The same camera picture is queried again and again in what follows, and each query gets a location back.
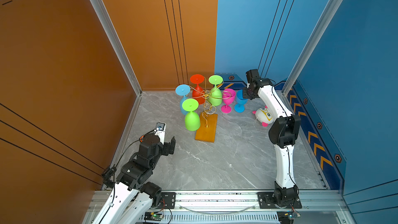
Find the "pink wine glass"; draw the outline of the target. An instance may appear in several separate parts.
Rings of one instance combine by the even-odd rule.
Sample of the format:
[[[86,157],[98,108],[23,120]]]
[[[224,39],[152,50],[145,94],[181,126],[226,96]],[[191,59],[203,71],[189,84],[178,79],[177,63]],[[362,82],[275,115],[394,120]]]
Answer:
[[[225,114],[231,112],[231,104],[234,102],[236,92],[233,89],[227,88],[223,91],[223,102],[224,106],[221,107],[221,111]]]

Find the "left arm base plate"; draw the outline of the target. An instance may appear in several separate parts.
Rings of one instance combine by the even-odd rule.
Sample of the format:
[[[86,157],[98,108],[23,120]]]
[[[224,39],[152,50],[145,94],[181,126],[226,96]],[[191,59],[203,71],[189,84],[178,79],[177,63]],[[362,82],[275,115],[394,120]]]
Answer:
[[[175,201],[175,192],[164,192],[161,188],[157,188],[157,191],[145,190],[139,192],[129,200],[129,203],[134,209],[142,208],[148,210],[161,209],[164,207],[174,209]]]

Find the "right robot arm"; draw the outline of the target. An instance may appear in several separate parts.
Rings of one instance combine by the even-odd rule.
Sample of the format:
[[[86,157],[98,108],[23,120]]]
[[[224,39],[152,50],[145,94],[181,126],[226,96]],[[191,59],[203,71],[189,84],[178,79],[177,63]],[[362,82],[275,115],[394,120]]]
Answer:
[[[258,193],[261,208],[302,208],[299,188],[293,173],[293,151],[301,118],[292,113],[279,98],[272,81],[260,77],[257,69],[246,72],[247,88],[243,98],[260,98],[274,118],[268,136],[276,153],[276,179],[273,193]]]

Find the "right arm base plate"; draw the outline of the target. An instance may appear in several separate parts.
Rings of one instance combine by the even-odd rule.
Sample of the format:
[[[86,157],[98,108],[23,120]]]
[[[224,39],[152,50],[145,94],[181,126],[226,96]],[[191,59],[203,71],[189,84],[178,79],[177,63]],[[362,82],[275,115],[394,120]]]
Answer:
[[[301,200],[299,198],[292,198],[292,199],[282,199],[281,197],[277,198],[273,192],[261,191],[257,193],[257,197],[260,209],[272,209],[272,208],[301,209],[303,207]]]

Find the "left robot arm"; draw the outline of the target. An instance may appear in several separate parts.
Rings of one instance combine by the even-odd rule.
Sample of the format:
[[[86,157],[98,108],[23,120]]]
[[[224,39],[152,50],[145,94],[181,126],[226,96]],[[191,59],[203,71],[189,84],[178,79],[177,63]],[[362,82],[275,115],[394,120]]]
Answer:
[[[110,196],[94,219],[94,224],[134,224],[162,202],[160,186],[148,181],[161,156],[172,155],[176,140],[164,141],[163,131],[153,130],[141,136],[139,150],[121,168],[117,178],[110,180],[116,167],[104,171],[104,184],[112,187]]]

